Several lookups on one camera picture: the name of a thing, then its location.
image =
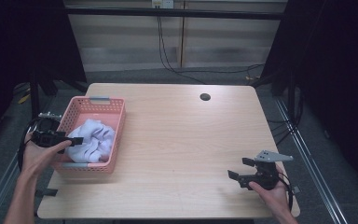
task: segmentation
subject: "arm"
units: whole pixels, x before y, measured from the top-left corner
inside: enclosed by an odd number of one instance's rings
[[[28,142],[31,136],[32,134],[28,133],[25,142]],[[17,179],[5,223],[34,223],[34,192],[37,179],[51,163],[56,153],[70,145],[69,140],[48,148],[39,147],[32,141],[27,143],[22,171]]]
[[[279,173],[282,173],[282,169],[278,165],[277,170]],[[279,223],[298,223],[289,210],[286,198],[286,187],[281,181],[278,182],[278,184],[272,190],[263,189],[255,182],[250,182],[249,186],[259,194],[261,200],[266,203],[266,206],[269,208],[274,218],[279,221]]]

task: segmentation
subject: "person's left hand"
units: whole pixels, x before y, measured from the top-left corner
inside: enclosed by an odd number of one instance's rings
[[[25,136],[24,143],[27,143],[27,145],[24,150],[21,173],[38,178],[51,163],[56,153],[71,146],[72,142],[66,140],[54,147],[39,147],[33,141],[30,141],[31,137],[32,133],[27,133]]]

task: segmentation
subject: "light wood surface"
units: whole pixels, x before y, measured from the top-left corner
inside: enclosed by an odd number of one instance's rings
[[[211,100],[202,101],[202,93]],[[227,176],[227,170],[253,175],[255,168],[241,158],[277,151],[253,88],[92,84],[87,95],[126,101],[115,171],[54,173],[48,187],[59,191],[44,197],[40,217],[270,217],[255,192]],[[293,214],[299,214],[296,199]]]

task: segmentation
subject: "human hand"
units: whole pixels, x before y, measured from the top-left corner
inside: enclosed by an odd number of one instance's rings
[[[26,146],[24,150],[21,174],[27,174],[36,178],[38,178],[48,167],[57,152],[71,146],[72,144],[70,140],[66,140],[53,147],[39,147],[33,141],[30,141],[31,138],[32,133],[27,133],[24,140]]]
[[[280,178],[283,178],[283,171],[281,167],[279,167],[278,165],[276,167]],[[253,181],[249,183],[249,187],[251,187],[255,192],[259,194],[261,200],[263,200],[263,202],[271,211],[272,215],[281,224],[297,223],[296,219],[292,216],[289,210],[286,196],[286,186],[281,181],[278,181],[275,188],[271,190],[263,189],[263,187]]]

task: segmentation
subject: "gray carpet floor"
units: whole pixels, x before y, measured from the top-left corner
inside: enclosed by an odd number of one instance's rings
[[[208,68],[214,71],[237,71],[244,68]],[[165,69],[133,70],[117,72],[96,72],[88,73],[88,83],[109,82],[109,83],[178,83],[178,84],[198,84],[209,85],[248,85],[252,83],[260,74],[262,67],[256,68],[247,74],[230,73],[208,73],[205,69],[191,69],[199,72],[175,74]],[[41,105],[44,112],[62,114],[70,99],[76,95],[84,93],[72,87],[57,82],[59,87],[58,94],[54,97],[47,97],[41,94]],[[21,132],[31,117],[31,105],[28,100],[19,105],[17,102],[22,95],[24,87],[15,90],[12,104],[3,116],[0,123],[0,179],[3,176],[8,164],[16,155],[20,143]],[[276,104],[276,97],[270,93],[270,85],[264,85],[256,89],[260,103],[268,120],[282,120],[282,115]],[[270,129],[276,142],[280,141],[287,133],[286,125],[277,122],[270,122]],[[323,177],[331,189],[332,194],[337,198],[338,204],[342,209],[344,217],[348,223],[358,223],[358,174],[348,165],[342,157],[337,144],[326,138],[323,125],[312,114],[311,110],[304,105],[304,113],[299,127],[312,158],[316,161]],[[301,158],[295,142],[288,135],[279,145],[278,149],[282,154],[292,155],[295,160],[285,163],[286,171],[293,185],[298,186],[300,192],[296,195],[301,214],[297,218],[300,223],[334,223],[324,200],[321,197],[310,173]],[[51,177],[52,170],[48,169],[42,175],[38,188],[43,189],[47,186]],[[3,222],[8,205],[10,203],[13,185],[10,186],[7,196],[0,206],[0,223]],[[40,204],[40,199],[35,202],[35,209]],[[112,220],[66,220],[66,223],[112,223]],[[237,224],[244,223],[245,220],[121,220],[121,223],[216,223],[216,224]],[[36,223],[62,223],[61,220],[36,219]],[[257,224],[276,223],[273,219],[258,219]]]

